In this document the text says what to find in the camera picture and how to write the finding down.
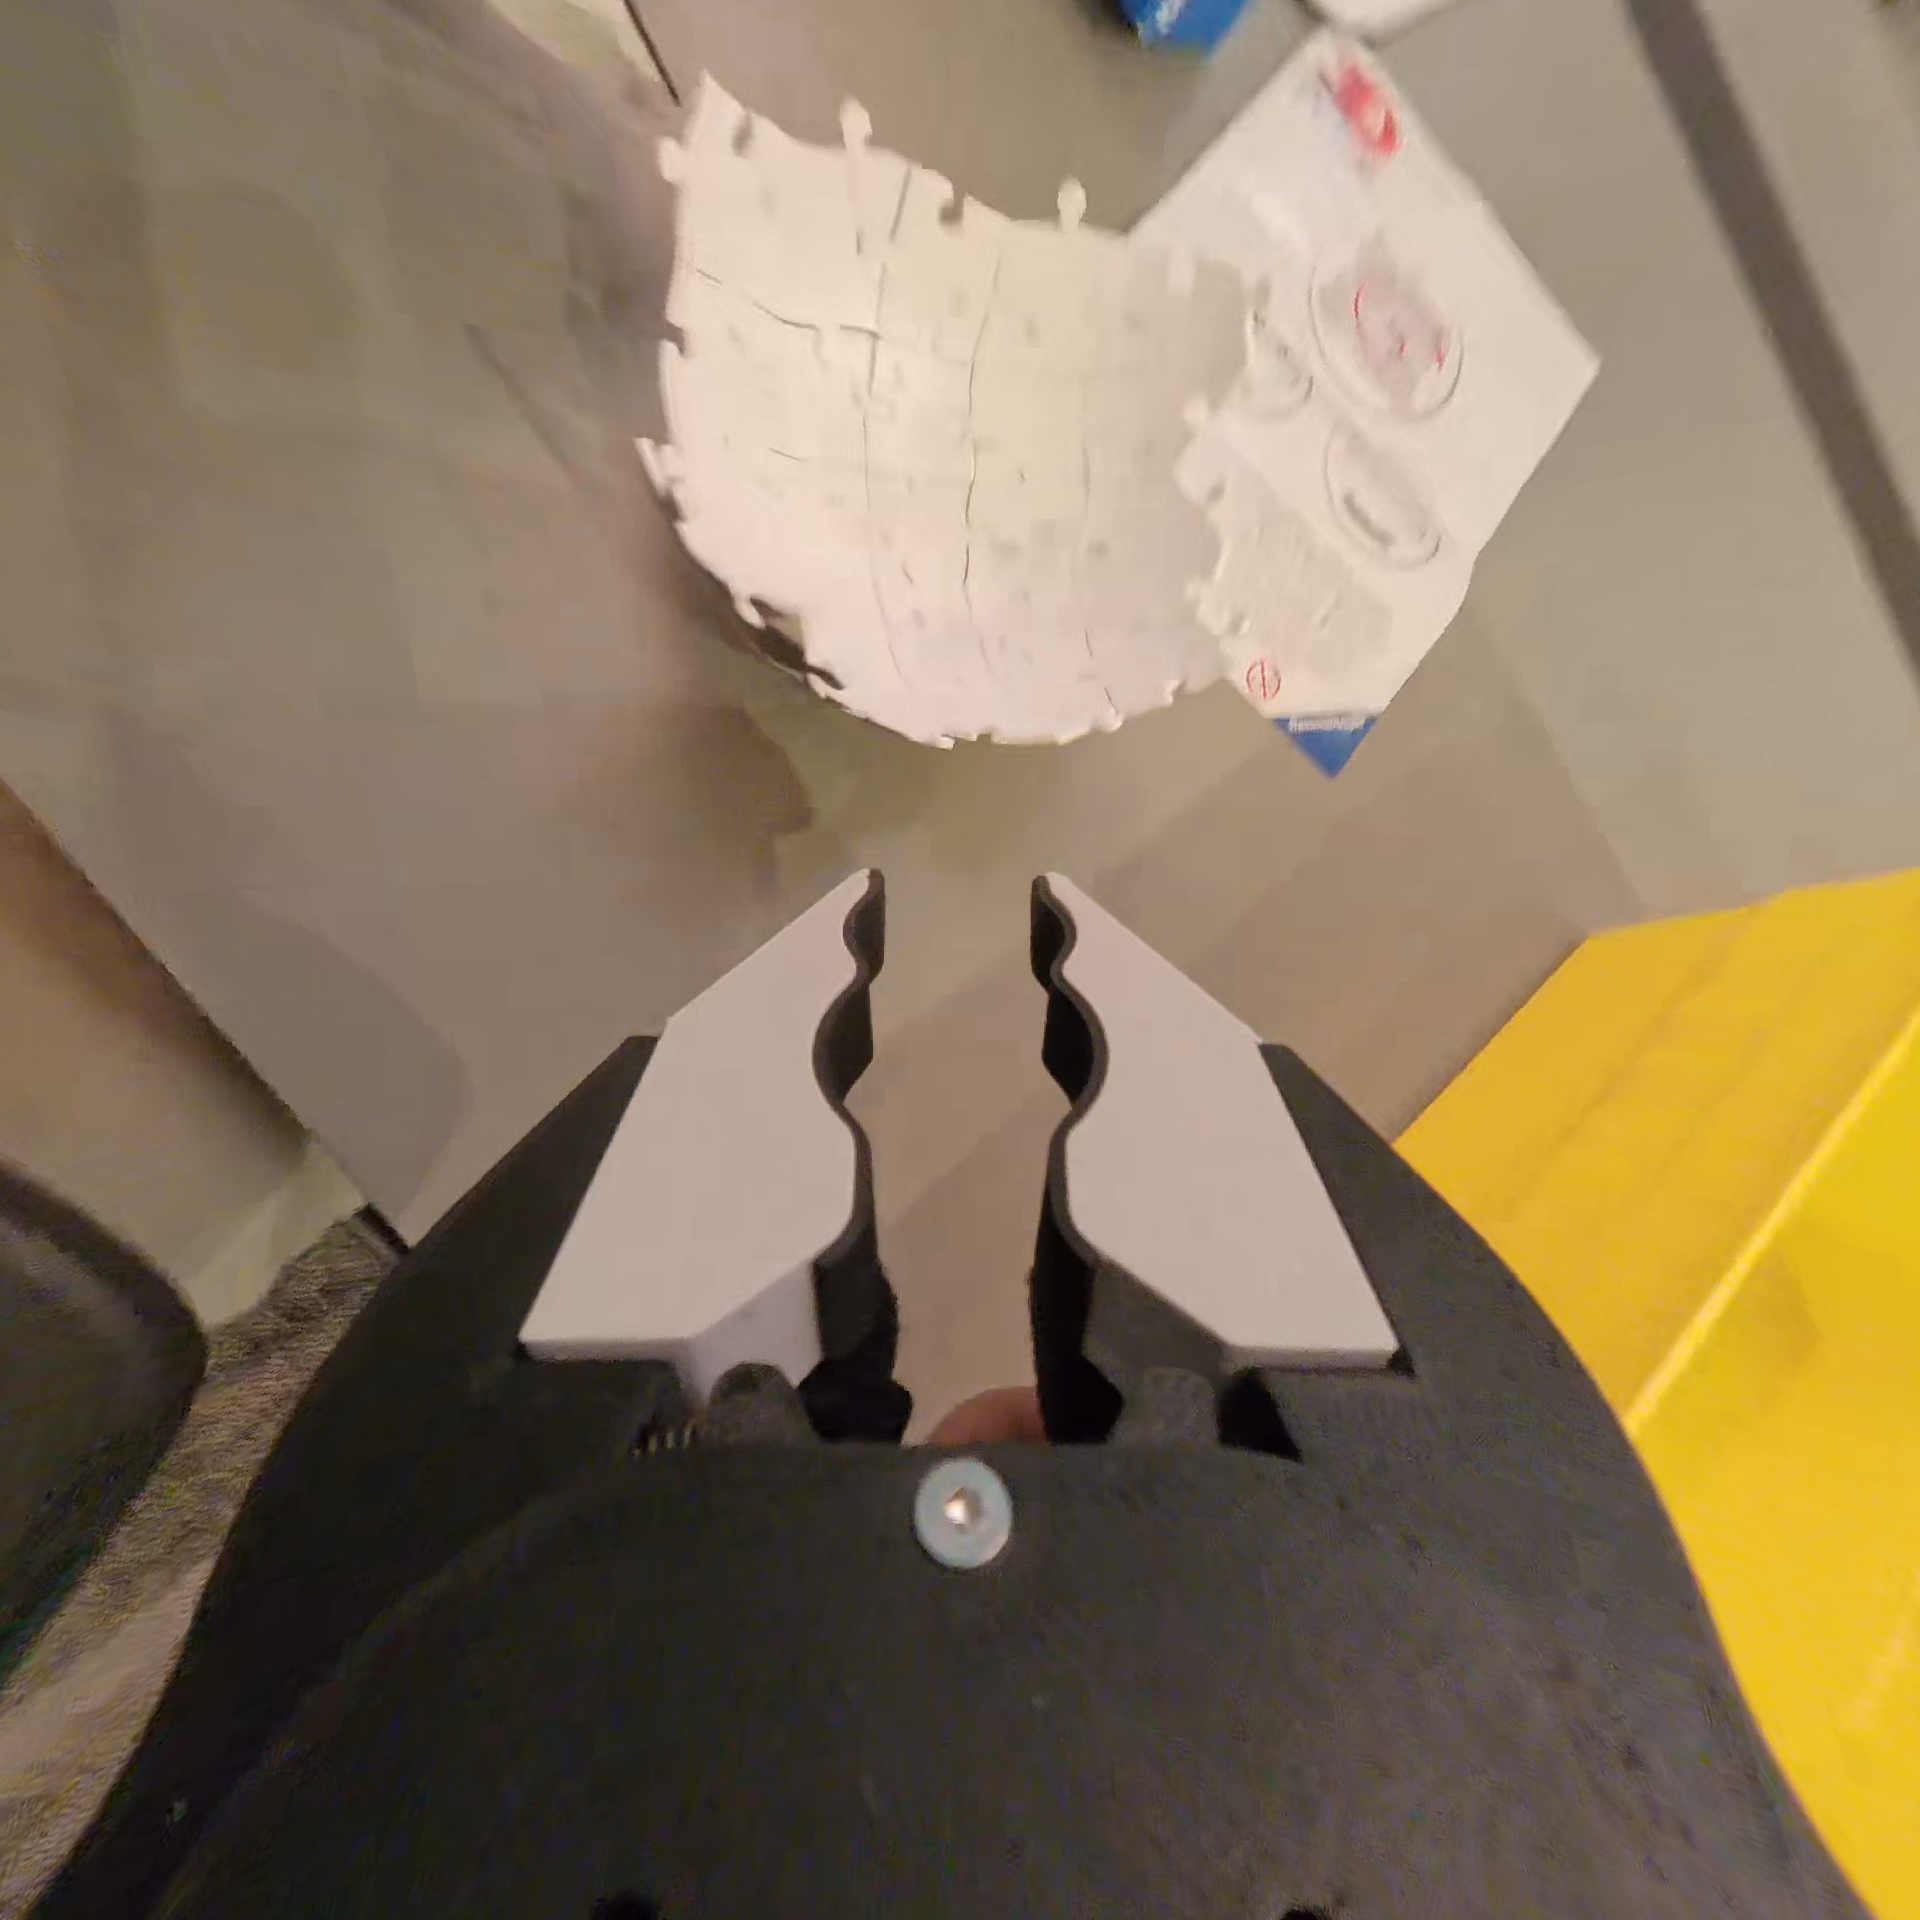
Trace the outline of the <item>yellow plastic bin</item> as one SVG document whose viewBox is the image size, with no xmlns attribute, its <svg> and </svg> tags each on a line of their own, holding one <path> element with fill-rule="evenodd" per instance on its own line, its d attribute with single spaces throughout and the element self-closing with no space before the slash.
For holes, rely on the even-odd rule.
<svg viewBox="0 0 1920 1920">
<path fill-rule="evenodd" d="M 1865 1905 L 1918 1917 L 1918 870 L 1589 936 L 1398 1148 L 1620 1415 Z"/>
</svg>

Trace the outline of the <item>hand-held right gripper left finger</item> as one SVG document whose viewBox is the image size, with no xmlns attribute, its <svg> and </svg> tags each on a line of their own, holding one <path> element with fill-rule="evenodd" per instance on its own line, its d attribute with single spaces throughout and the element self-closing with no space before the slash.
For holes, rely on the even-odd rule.
<svg viewBox="0 0 1920 1920">
<path fill-rule="evenodd" d="M 661 1360 L 690 1407 L 742 1364 L 826 1438 L 898 1444 L 873 1064 L 885 883 L 859 869 L 670 1016 L 520 1326 L 542 1360 Z"/>
</svg>

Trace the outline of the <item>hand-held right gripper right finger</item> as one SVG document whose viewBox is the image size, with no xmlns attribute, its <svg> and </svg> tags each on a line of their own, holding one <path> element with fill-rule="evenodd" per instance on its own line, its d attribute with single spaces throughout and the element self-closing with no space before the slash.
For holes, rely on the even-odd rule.
<svg viewBox="0 0 1920 1920">
<path fill-rule="evenodd" d="M 1068 876 L 1032 883 L 1043 1064 L 1068 1097 L 1028 1273 L 1052 1444 L 1179 1373 L 1197 1436 L 1275 1432 L 1268 1370 L 1380 1373 L 1402 1339 L 1262 1036 Z"/>
</svg>

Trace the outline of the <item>partly built puzzle ball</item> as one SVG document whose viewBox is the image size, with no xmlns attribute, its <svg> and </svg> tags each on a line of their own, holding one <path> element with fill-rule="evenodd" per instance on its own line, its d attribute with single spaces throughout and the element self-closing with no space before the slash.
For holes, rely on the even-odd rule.
<svg viewBox="0 0 1920 1920">
<path fill-rule="evenodd" d="M 759 646 L 909 742 L 1068 743 L 1215 686 L 1217 534 L 1176 471 L 1248 363 L 1217 261 L 1003 216 L 708 72 L 661 141 L 662 429 L 636 439 Z"/>
</svg>

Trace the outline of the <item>dark grey chair seat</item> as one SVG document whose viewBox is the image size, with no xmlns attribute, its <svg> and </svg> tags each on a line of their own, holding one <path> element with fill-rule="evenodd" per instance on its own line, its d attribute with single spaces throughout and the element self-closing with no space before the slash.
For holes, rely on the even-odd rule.
<svg viewBox="0 0 1920 1920">
<path fill-rule="evenodd" d="M 3 1164 L 3 1680 L 171 1450 L 205 1334 L 136 1247 Z"/>
</svg>

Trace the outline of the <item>person's beige trouser leg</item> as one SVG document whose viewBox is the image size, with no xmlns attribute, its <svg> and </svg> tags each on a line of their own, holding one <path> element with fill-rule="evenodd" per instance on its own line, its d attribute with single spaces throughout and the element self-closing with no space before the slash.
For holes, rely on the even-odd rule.
<svg viewBox="0 0 1920 1920">
<path fill-rule="evenodd" d="M 205 1326 L 364 1203 L 13 789 L 3 1163 L 151 1257 Z"/>
</svg>

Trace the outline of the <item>white instruction leaflet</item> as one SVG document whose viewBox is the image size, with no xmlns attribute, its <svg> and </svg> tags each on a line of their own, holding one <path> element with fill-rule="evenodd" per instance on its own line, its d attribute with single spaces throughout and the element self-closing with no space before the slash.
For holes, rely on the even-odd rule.
<svg viewBox="0 0 1920 1920">
<path fill-rule="evenodd" d="M 1242 295 L 1176 486 L 1222 674 L 1325 778 L 1465 599 L 1600 359 L 1361 42 L 1316 29 L 1129 230 Z"/>
</svg>

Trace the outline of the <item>blue puzzle box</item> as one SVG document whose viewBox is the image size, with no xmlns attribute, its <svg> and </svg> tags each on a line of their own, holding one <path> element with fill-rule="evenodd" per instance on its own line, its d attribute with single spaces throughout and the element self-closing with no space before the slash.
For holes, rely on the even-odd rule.
<svg viewBox="0 0 1920 1920">
<path fill-rule="evenodd" d="M 1248 12 L 1243 0 L 1165 0 L 1165 4 L 1109 4 L 1118 18 L 1141 44 L 1211 56 Z"/>
</svg>

